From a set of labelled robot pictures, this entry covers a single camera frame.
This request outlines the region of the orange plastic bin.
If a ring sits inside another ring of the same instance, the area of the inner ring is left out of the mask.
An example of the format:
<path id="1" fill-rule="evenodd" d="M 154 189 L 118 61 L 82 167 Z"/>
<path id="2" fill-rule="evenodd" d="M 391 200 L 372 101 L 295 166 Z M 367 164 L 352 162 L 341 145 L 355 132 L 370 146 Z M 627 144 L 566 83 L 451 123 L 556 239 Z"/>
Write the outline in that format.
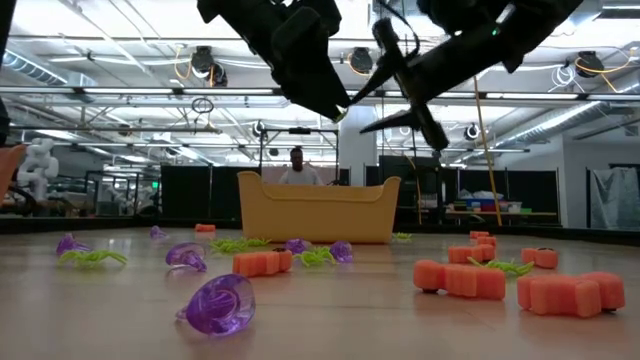
<path id="1" fill-rule="evenodd" d="M 26 152 L 25 145 L 0 148 L 0 204 L 11 183 L 14 171 Z"/>

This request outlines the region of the wooden work table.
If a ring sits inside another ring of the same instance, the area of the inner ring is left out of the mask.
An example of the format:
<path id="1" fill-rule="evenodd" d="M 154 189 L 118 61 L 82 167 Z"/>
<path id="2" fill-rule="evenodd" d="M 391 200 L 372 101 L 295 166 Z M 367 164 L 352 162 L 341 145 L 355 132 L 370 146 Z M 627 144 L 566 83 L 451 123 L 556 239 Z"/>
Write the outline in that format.
<path id="1" fill-rule="evenodd" d="M 445 218 L 453 220 L 456 223 L 491 223 L 497 224 L 501 219 L 505 226 L 515 225 L 541 225 L 541 226 L 560 226 L 559 216 L 554 212 L 530 212 L 530 213 L 510 213 L 501 212 L 474 212 L 474 211 L 446 211 Z"/>

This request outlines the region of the white hanging cloth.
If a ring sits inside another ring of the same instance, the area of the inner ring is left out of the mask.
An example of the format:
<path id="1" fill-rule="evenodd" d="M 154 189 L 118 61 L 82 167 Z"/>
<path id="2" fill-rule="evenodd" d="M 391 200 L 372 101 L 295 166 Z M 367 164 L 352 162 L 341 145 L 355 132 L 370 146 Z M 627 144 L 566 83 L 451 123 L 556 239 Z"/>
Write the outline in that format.
<path id="1" fill-rule="evenodd" d="M 640 176 L 634 168 L 592 170 L 591 227 L 640 231 Z"/>

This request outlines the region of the black partition panel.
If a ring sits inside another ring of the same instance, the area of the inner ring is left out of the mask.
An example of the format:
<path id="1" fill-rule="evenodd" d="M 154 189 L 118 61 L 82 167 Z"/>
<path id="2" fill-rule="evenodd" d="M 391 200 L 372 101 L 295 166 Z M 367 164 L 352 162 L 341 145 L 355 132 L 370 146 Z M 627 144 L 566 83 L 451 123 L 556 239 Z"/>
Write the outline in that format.
<path id="1" fill-rule="evenodd" d="M 256 168 L 162 166 L 162 215 L 169 219 L 205 220 L 217 225 L 241 222 L 238 175 Z"/>
<path id="2" fill-rule="evenodd" d="M 487 170 L 445 169 L 441 173 L 444 202 L 489 203 L 494 197 Z M 556 171 L 495 170 L 495 190 L 499 201 L 520 203 L 533 212 L 558 212 Z"/>

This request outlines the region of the person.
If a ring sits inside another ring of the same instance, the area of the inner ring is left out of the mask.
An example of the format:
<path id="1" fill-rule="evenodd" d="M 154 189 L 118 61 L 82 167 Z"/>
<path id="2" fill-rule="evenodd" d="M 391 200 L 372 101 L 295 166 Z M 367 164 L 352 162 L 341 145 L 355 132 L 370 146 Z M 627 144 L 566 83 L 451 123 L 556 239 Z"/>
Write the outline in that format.
<path id="1" fill-rule="evenodd" d="M 291 167 L 281 176 L 279 183 L 288 185 L 323 185 L 317 171 L 304 164 L 303 151 L 296 147 L 290 151 Z"/>

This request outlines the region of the black cabinet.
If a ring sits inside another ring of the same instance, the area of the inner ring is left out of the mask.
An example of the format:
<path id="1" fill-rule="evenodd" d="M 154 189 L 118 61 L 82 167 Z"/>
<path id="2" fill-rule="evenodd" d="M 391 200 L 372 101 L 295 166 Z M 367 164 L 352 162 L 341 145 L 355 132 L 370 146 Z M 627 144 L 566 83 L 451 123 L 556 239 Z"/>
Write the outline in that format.
<path id="1" fill-rule="evenodd" d="M 380 180 L 398 177 L 398 216 L 418 224 L 440 224 L 443 219 L 441 164 L 434 157 L 380 155 Z"/>

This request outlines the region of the yellow plastic bin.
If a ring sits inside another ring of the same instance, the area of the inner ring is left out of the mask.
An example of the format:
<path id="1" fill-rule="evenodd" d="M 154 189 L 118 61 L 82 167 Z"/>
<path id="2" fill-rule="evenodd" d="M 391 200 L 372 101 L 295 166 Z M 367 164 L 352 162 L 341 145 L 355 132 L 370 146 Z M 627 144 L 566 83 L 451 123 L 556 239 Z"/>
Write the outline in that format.
<path id="1" fill-rule="evenodd" d="M 243 235 L 286 242 L 391 240 L 401 179 L 378 186 L 268 184 L 252 171 L 237 174 Z"/>

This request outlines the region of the white humanoid robot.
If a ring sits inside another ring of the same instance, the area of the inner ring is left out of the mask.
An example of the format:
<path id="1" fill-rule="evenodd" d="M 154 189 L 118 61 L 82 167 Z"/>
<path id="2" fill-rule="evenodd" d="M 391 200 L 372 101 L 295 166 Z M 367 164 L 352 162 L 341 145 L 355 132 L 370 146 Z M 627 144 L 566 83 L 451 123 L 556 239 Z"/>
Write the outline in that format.
<path id="1" fill-rule="evenodd" d="M 58 159 L 51 155 L 54 140 L 35 138 L 26 149 L 24 162 L 18 168 L 19 186 L 28 186 L 36 201 L 46 198 L 48 182 L 59 174 Z"/>

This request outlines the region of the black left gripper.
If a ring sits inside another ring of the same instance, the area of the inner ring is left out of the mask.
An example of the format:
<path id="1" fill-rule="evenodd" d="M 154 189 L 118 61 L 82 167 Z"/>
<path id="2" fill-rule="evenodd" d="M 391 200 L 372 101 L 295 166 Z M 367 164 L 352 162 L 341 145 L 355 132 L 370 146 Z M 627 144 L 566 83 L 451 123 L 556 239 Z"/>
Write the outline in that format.
<path id="1" fill-rule="evenodd" d="M 342 20 L 335 0 L 197 0 L 205 23 L 217 17 L 259 55 L 274 55 L 274 79 L 293 103 L 329 119 L 350 98 L 328 55 Z"/>

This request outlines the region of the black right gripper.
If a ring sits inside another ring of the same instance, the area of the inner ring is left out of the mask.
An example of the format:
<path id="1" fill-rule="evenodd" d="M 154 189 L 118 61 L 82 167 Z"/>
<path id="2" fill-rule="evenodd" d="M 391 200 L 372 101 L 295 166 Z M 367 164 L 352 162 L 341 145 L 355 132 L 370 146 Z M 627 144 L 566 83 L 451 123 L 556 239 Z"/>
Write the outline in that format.
<path id="1" fill-rule="evenodd" d="M 413 57 L 400 51 L 388 19 L 378 21 L 373 27 L 373 34 L 384 53 L 371 77 L 351 97 L 350 105 L 373 93 L 381 98 L 407 99 L 410 109 L 374 121 L 363 127 L 360 133 L 408 127 L 421 131 L 432 149 L 445 149 L 449 140 L 427 103 L 500 62 L 500 46 L 504 39 L 502 29 L 498 24 L 489 22 Z M 381 90 L 390 79 L 397 83 L 399 89 Z"/>

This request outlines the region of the black gantry frame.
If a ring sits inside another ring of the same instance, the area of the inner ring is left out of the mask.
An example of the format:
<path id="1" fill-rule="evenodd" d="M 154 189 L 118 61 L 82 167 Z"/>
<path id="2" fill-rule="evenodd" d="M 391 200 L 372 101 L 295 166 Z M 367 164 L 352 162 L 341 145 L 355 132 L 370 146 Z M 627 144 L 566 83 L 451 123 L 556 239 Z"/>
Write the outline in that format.
<path id="1" fill-rule="evenodd" d="M 286 129 L 275 129 L 275 128 L 267 128 L 264 127 L 259 130 L 259 173 L 262 173 L 263 168 L 263 155 L 264 149 L 266 146 L 273 140 L 275 140 L 281 133 L 287 132 L 290 135 L 312 135 L 319 134 L 322 138 L 324 138 L 330 145 L 333 146 L 335 150 L 335 179 L 332 181 L 333 185 L 337 185 L 340 183 L 340 166 L 339 166 L 339 134 L 338 130 L 330 130 L 330 129 L 312 129 L 307 127 L 290 127 Z M 331 143 L 326 134 L 333 134 L 336 137 L 336 141 Z"/>

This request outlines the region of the white square building column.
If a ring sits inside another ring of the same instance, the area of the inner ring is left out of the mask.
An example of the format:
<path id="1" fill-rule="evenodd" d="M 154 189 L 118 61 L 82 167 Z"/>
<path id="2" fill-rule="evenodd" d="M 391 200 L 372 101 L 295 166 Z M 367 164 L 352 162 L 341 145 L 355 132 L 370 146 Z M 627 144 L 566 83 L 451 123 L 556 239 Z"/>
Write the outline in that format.
<path id="1" fill-rule="evenodd" d="M 339 122 L 339 165 L 350 170 L 352 186 L 365 186 L 366 167 L 376 164 L 376 134 L 360 133 L 376 120 L 373 106 L 352 106 Z"/>

